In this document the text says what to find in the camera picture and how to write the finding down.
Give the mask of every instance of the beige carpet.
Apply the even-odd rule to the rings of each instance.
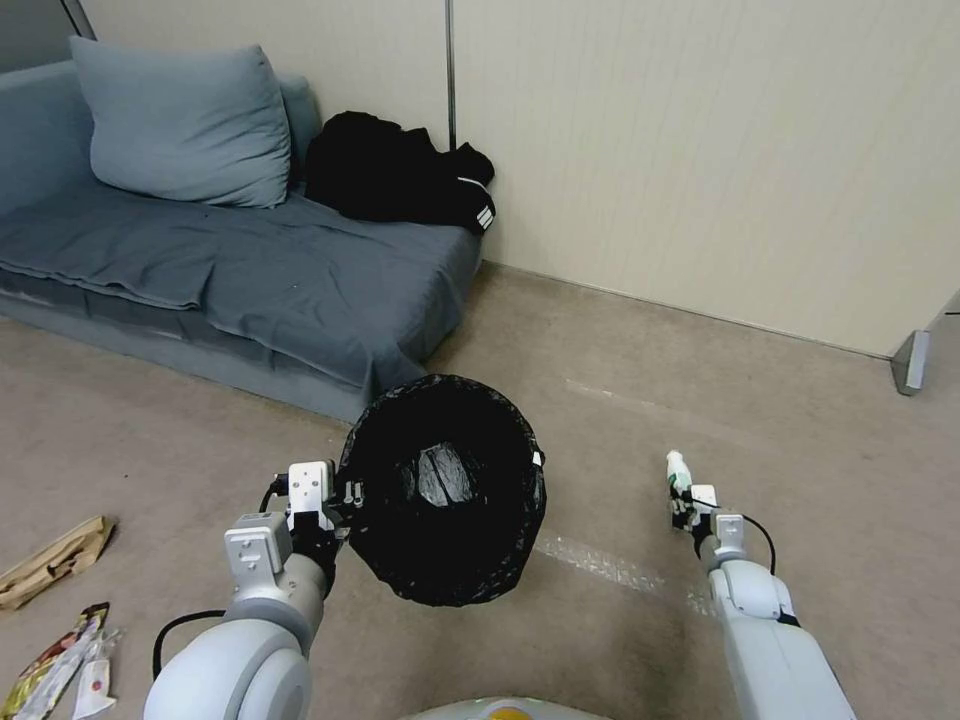
[[[547,454],[542,547],[559,559],[535,553],[489,605],[438,610],[395,598],[345,551],[310,717],[386,720],[495,693],[622,720],[736,717],[722,638],[699,612],[705,580],[668,524],[671,447],[772,530],[800,619],[861,718],[956,717],[960,341],[944,347],[956,352],[907,399],[879,360],[484,269],[431,366],[497,387],[531,421]],[[139,717],[156,631],[229,596],[224,529],[271,473],[339,457],[345,432],[0,320],[0,566],[90,515],[120,522],[93,568],[0,616],[0,692],[109,600],[126,630],[114,717]],[[627,581],[576,566],[589,557]]]

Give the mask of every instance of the brown paper bag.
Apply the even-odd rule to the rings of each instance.
[[[16,610],[68,573],[83,572],[103,551],[114,523],[90,518],[66,535],[0,575],[0,610]]]

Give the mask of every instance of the black trash bag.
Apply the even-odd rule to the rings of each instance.
[[[461,606],[512,590],[546,507],[543,453],[496,390],[428,375],[377,399],[347,437],[335,492],[362,484],[353,549],[402,598]]]

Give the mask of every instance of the wall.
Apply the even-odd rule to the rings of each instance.
[[[960,267],[960,3],[456,0],[488,257],[879,355]]]
[[[259,43],[307,77],[324,119],[365,110],[447,144],[442,0],[82,0],[97,37],[204,50]]]
[[[66,60],[73,34],[59,0],[0,0],[0,73]]]

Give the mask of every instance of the gray sofa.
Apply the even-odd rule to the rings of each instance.
[[[297,167],[319,120],[279,79]],[[462,228],[103,185],[71,62],[0,76],[0,123],[0,314],[347,421],[461,319],[480,258]]]

